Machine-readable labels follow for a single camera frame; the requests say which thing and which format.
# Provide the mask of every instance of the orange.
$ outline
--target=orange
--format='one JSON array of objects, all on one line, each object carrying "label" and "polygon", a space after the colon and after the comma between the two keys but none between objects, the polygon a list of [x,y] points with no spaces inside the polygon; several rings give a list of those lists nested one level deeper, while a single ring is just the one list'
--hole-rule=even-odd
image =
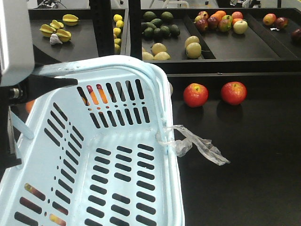
[{"label": "orange", "polygon": [[227,15],[227,13],[225,11],[223,11],[223,10],[218,10],[215,13],[220,14],[222,17],[225,16],[225,15]]},{"label": "orange", "polygon": [[98,89],[98,92],[99,92],[99,95],[100,95],[101,99],[103,100],[103,103],[107,104],[108,99],[107,99],[107,96],[105,95],[103,89]]},{"label": "orange", "polygon": [[214,13],[210,17],[215,17],[219,22],[222,20],[222,16],[219,13]]},{"label": "orange", "polygon": [[27,103],[25,104],[25,109],[26,109],[27,113],[30,113],[30,111],[32,110],[32,106],[33,106],[33,104],[34,104],[34,101],[35,101],[35,100],[32,100],[32,101],[27,102]]},{"label": "orange", "polygon": [[242,19],[241,18],[235,18],[235,19],[233,19],[232,25],[234,25],[239,20],[242,20]]},{"label": "orange", "polygon": [[98,100],[97,100],[97,98],[96,98],[96,95],[95,95],[95,92],[94,92],[94,91],[92,91],[92,92],[90,93],[90,96],[91,96],[91,98],[92,98],[92,100],[93,100],[93,103],[94,103],[95,105],[98,105],[99,102],[98,102]]}]

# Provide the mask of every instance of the avocado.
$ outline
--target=avocado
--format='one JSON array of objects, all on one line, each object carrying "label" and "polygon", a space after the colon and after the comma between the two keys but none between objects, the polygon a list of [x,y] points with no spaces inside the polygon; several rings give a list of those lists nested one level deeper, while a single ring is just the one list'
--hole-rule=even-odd
[{"label": "avocado", "polygon": [[163,24],[163,20],[156,18],[156,19],[153,19],[151,21],[151,23],[154,24],[156,27],[160,27]]},{"label": "avocado", "polygon": [[172,20],[174,19],[174,16],[170,13],[170,12],[163,12],[161,14],[161,19],[165,22],[165,23],[170,23],[172,22]]},{"label": "avocado", "polygon": [[161,29],[157,27],[157,28],[154,30],[154,39],[155,39],[155,40],[159,40],[159,39],[161,39],[162,37],[163,37],[163,33],[162,33]]},{"label": "avocado", "polygon": [[143,14],[143,19],[145,20],[145,22],[150,22],[155,18],[157,18],[157,16],[154,12],[147,11]]},{"label": "avocado", "polygon": [[180,35],[180,33],[181,33],[180,29],[175,24],[171,25],[170,28],[169,28],[169,30],[170,30],[171,35],[175,36],[175,37],[178,37]]},{"label": "avocado", "polygon": [[170,35],[170,30],[167,26],[161,26],[162,35],[164,38],[168,38]]},{"label": "avocado", "polygon": [[148,28],[145,22],[141,23],[141,32],[143,32],[146,28]]},{"label": "avocado", "polygon": [[151,23],[151,22],[146,22],[146,25],[147,25],[147,27],[151,27],[152,29],[156,29],[157,27],[156,27],[156,25],[154,25],[153,23]]},{"label": "avocado", "polygon": [[154,29],[148,27],[144,30],[143,35],[147,39],[151,39],[154,36]]}]

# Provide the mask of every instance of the shopping basket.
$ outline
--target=shopping basket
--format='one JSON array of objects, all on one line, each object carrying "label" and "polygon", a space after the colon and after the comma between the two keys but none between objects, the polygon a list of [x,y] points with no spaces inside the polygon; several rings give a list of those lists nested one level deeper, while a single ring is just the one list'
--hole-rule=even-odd
[{"label": "shopping basket", "polygon": [[166,74],[129,56],[46,65],[75,78],[39,97],[22,164],[0,183],[1,226],[184,226]]}]

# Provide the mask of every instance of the starfruit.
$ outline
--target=starfruit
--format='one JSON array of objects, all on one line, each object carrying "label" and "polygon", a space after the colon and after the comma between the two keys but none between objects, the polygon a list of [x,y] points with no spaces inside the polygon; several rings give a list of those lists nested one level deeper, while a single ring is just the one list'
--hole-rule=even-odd
[{"label": "starfruit", "polygon": [[50,37],[51,34],[55,33],[56,32],[56,29],[53,28],[52,26],[49,26],[48,24],[43,24],[41,27],[40,27],[40,31],[42,32],[42,34],[45,36],[45,37]]},{"label": "starfruit", "polygon": [[63,16],[63,22],[68,26],[75,26],[78,24],[79,18],[72,14],[66,14]]},{"label": "starfruit", "polygon": [[65,31],[63,29],[58,29],[56,34],[62,42],[67,42],[71,39],[71,33],[69,31]]},{"label": "starfruit", "polygon": [[52,20],[50,23],[50,26],[52,26],[55,29],[62,29],[64,27],[64,24],[61,22],[58,22],[57,20]]}]

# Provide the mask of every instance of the plastic bag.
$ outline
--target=plastic bag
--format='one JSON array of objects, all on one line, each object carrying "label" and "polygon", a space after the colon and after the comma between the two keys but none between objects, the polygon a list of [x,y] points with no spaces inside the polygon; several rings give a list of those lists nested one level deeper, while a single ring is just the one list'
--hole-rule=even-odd
[{"label": "plastic bag", "polygon": [[169,142],[161,141],[159,143],[161,143],[162,145],[174,145],[178,157],[184,156],[192,148],[192,144],[194,143],[197,146],[199,152],[215,164],[222,166],[225,163],[230,163],[229,160],[222,156],[218,148],[211,143],[211,140],[198,137],[183,125],[173,125],[171,127],[165,128],[164,130],[165,132],[169,132],[172,129],[176,129],[186,138],[184,140],[173,140]]}]

